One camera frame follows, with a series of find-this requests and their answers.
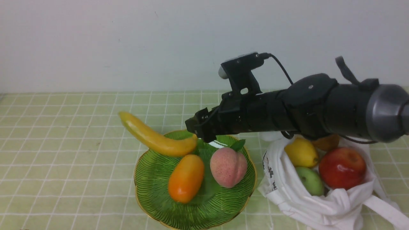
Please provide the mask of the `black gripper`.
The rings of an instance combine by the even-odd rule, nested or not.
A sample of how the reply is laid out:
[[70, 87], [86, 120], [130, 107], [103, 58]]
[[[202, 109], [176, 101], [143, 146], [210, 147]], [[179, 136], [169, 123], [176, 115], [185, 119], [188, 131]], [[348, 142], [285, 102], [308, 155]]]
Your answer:
[[205, 143], [216, 140], [217, 134], [287, 131], [288, 112], [281, 93], [283, 90], [239, 99], [224, 93], [219, 106], [201, 109], [185, 121], [187, 131]]

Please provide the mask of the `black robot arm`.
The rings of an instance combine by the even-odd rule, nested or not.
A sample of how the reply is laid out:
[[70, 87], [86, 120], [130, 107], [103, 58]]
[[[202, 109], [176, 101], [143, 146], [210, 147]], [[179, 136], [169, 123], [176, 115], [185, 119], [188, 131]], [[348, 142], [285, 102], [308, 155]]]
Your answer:
[[224, 134], [273, 131], [288, 139], [337, 134], [389, 143], [408, 134], [408, 93], [376, 79], [339, 84], [315, 74], [285, 90], [240, 97], [225, 93], [219, 106], [196, 112], [185, 124], [205, 142]]

